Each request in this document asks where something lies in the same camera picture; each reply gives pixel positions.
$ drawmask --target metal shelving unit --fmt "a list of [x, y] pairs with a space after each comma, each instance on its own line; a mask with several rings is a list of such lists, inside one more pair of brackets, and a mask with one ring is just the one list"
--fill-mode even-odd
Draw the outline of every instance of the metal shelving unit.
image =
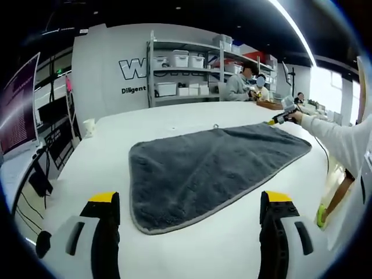
[[[153, 66], [153, 59], [154, 59], [154, 51], [173, 51], [175, 49], [179, 50], [186, 50], [189, 52], [197, 52], [201, 53], [205, 57], [205, 64], [204, 69], [199, 68], [188, 68], [188, 67], [165, 67], [161, 69], [154, 69]], [[152, 108], [156, 106], [158, 102], [164, 101], [176, 101], [176, 100], [185, 100], [185, 99], [216, 99], [219, 97], [219, 94], [210, 93], [210, 95], [198, 95], [198, 96], [164, 96], [164, 97], [157, 97], [155, 98], [155, 81], [154, 81], [154, 73], [167, 73], [167, 72], [189, 72], [189, 73], [201, 73], [205, 74], [205, 79], [209, 83], [209, 75], [210, 74], [219, 74], [219, 81], [223, 82], [225, 76], [232, 76], [234, 73], [229, 73], [224, 71], [224, 59], [231, 58], [233, 60], [239, 62], [246, 62], [250, 61], [253, 63], [257, 63], [259, 69], [270, 72], [273, 71], [271, 67], [260, 63], [260, 61], [255, 61], [251, 58], [248, 58], [243, 55], [239, 55], [237, 53], [233, 53], [230, 51], [225, 51], [223, 49], [223, 44], [220, 44], [220, 47], [214, 45], [206, 45], [206, 44], [199, 44], [196, 42], [186, 42], [186, 41], [173, 41], [173, 40], [157, 40], [154, 35], [153, 31], [151, 32], [151, 39], [147, 43], [146, 48], [146, 58], [147, 58], [147, 82], [148, 82], [148, 101], [149, 107]], [[221, 63], [220, 68], [218, 69], [207, 69], [208, 64], [208, 57], [209, 55], [216, 55], [219, 57]]]

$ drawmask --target black ceiling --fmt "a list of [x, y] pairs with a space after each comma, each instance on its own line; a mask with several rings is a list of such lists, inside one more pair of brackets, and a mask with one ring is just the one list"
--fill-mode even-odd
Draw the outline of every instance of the black ceiling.
[[[315, 55], [325, 56], [356, 68], [356, 49], [346, 33], [313, 0], [279, 0], [303, 32]], [[365, 42], [370, 32], [362, 30], [367, 19], [363, 0], [337, 1]], [[310, 65], [309, 59], [291, 53], [305, 53], [292, 27], [267, 0], [38, 0], [8, 3], [7, 22], [1, 26], [9, 78], [17, 67], [41, 51], [42, 60], [72, 46], [76, 31], [44, 32], [75, 27], [108, 27], [133, 23], [170, 23], [201, 28], [232, 36], [288, 63]]]

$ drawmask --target window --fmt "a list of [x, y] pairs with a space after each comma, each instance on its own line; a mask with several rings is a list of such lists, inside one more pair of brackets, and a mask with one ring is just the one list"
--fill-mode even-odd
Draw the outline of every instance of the window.
[[353, 81], [353, 104], [351, 107], [350, 123], [355, 124], [359, 113], [360, 84]]
[[341, 74], [319, 67], [312, 67], [310, 99], [325, 106], [326, 110], [341, 113]]

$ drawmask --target gray sweater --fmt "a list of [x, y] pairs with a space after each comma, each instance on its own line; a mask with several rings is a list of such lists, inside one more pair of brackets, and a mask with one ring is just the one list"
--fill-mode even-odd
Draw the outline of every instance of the gray sweater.
[[251, 86], [245, 76], [235, 74], [228, 79], [225, 92], [221, 92], [221, 101], [250, 101], [248, 92]]

